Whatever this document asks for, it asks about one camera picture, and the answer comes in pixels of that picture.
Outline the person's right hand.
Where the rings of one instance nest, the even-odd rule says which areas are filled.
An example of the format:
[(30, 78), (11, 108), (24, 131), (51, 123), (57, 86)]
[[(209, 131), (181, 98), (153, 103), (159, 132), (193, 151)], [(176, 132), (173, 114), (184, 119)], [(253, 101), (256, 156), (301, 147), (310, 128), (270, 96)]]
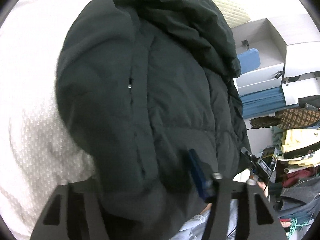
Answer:
[(262, 189), (262, 191), (264, 193), (264, 196), (266, 198), (269, 196), (269, 194), (268, 194), (268, 186), (264, 182), (259, 181), (259, 179), (257, 179), (254, 175), (251, 175), (249, 177), (249, 179), (254, 180), (257, 183), (257, 185)]

